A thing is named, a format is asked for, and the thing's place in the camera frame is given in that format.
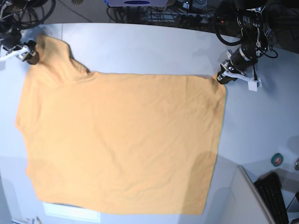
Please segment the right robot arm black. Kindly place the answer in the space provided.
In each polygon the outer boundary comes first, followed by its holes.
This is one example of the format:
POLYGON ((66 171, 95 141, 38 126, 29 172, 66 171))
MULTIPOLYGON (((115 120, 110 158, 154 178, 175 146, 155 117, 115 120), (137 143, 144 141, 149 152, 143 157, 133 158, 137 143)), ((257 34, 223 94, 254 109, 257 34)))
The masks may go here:
POLYGON ((22 31, 43 24, 53 13, 56 1, 50 1, 50 9, 45 14, 46 0, 2 0, 0 2, 0 48, 6 51, 0 61, 16 57, 30 65, 37 64, 39 54, 36 42, 22 42, 22 31))

